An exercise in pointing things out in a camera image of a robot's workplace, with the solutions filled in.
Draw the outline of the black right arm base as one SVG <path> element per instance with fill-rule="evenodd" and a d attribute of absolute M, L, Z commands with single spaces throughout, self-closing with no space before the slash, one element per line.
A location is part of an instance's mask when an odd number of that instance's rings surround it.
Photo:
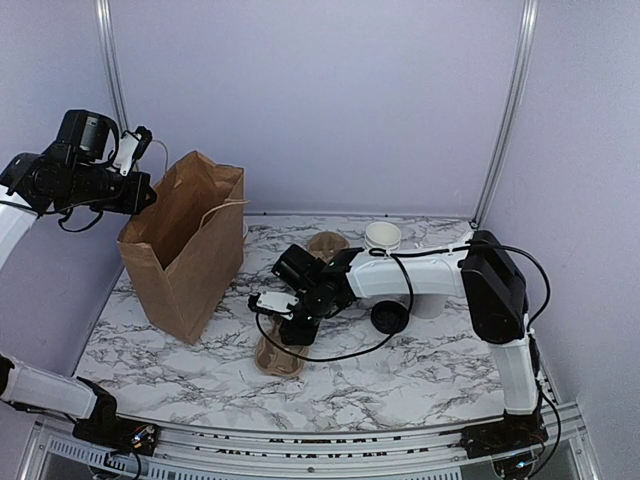
<path fill-rule="evenodd" d="M 468 458 L 474 459 L 542 445 L 548 438 L 541 402 L 538 402 L 531 414 L 515 415 L 504 411 L 497 421 L 464 427 L 460 445 Z"/>

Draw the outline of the brown paper bag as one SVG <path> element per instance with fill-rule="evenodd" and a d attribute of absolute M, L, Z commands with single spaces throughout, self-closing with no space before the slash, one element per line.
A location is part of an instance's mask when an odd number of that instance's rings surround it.
<path fill-rule="evenodd" d="M 244 262 L 244 171 L 192 151 L 155 191 L 121 230 L 120 256 L 148 321 L 194 344 Z"/>

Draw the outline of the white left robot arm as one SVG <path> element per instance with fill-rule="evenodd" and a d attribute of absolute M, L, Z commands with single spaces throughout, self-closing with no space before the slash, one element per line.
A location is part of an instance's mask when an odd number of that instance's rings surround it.
<path fill-rule="evenodd" d="M 98 218 L 107 212 L 138 215 L 157 194 L 151 177 L 135 166 L 153 141 L 144 126 L 119 130 L 111 118 L 82 109 L 67 111 L 53 142 L 41 153 L 15 156 L 1 173 L 1 258 L 7 260 L 34 223 L 57 216 L 60 226 L 86 207 Z M 104 394 L 78 378 L 1 357 L 1 400 L 86 420 L 106 445 L 125 438 L 126 423 L 98 406 Z"/>

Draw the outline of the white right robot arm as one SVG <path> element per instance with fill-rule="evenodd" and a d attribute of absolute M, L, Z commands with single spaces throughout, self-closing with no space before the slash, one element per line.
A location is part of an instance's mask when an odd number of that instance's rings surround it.
<path fill-rule="evenodd" d="M 285 344 L 310 345 L 322 320 L 360 299 L 406 295 L 409 312 L 420 297 L 465 299 L 472 328 L 498 368 L 509 414 L 497 423 L 495 438 L 515 448 L 533 433 L 531 414 L 539 404 L 532 346 L 537 317 L 529 311 L 525 277 L 511 258 L 516 251 L 486 230 L 435 249 L 346 248 L 328 262 L 292 245 L 272 268 L 291 293 L 264 293 L 262 300 L 284 318 Z"/>

